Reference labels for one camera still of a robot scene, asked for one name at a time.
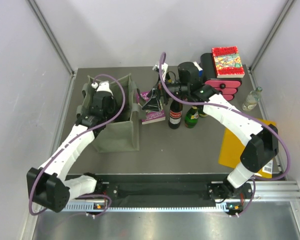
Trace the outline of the cola bottle red cap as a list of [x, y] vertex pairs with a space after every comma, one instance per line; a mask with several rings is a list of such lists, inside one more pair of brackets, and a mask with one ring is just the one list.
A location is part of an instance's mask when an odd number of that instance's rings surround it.
[[173, 100], [170, 104], [169, 108], [169, 120], [168, 120], [168, 126], [175, 130], [178, 129], [181, 125], [181, 117], [182, 117], [182, 111], [183, 111], [183, 105]]

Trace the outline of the blue juice carton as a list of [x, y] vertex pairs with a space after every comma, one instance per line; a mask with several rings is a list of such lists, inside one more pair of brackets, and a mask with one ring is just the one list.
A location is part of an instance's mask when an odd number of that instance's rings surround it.
[[201, 78], [202, 75], [203, 75], [203, 69], [201, 68], [201, 66], [196, 61], [193, 61], [192, 63], [198, 69], [198, 76]]

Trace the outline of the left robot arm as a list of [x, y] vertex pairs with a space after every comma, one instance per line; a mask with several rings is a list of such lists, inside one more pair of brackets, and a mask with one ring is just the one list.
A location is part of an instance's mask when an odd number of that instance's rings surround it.
[[96, 199], [103, 194], [103, 185], [92, 173], [70, 180], [66, 177], [83, 150], [117, 116], [118, 104], [113, 92], [108, 87], [96, 89], [88, 111], [77, 118], [70, 134], [56, 152], [39, 168], [32, 167], [27, 172], [28, 207], [32, 215], [36, 215], [32, 209], [33, 203], [58, 213], [70, 200], [84, 195]]

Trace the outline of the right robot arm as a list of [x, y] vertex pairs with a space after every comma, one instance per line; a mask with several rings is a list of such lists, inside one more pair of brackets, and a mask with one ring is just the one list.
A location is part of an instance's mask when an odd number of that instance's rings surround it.
[[235, 198], [255, 173], [268, 164], [279, 151], [277, 128], [251, 119], [231, 105], [213, 86], [203, 81], [203, 69], [197, 62], [183, 62], [178, 66], [179, 78], [169, 82], [168, 65], [153, 66], [158, 80], [142, 104], [143, 110], [161, 111], [162, 104], [172, 98], [175, 102], [202, 108], [203, 112], [231, 131], [243, 144], [244, 150], [234, 170], [221, 184], [226, 197]]

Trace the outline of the green canvas bag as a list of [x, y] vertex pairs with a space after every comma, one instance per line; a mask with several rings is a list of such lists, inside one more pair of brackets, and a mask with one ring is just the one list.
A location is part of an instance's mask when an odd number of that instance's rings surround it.
[[108, 92], [95, 90], [91, 87], [94, 82], [101, 80], [88, 76], [88, 82], [82, 87], [83, 102], [76, 110], [76, 124], [93, 128], [110, 120], [105, 126], [92, 131], [94, 137], [90, 143], [98, 153], [115, 153], [138, 151], [139, 119], [145, 113], [137, 103], [140, 93], [137, 84], [128, 74], [109, 82], [113, 95]]

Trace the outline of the clear green-cap bottle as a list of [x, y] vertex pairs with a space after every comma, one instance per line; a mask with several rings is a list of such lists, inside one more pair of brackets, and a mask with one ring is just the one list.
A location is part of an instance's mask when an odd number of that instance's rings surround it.
[[244, 111], [253, 110], [260, 101], [262, 91], [263, 91], [263, 89], [260, 86], [258, 86], [256, 89], [252, 90], [245, 98], [245, 100], [242, 104], [242, 109]]

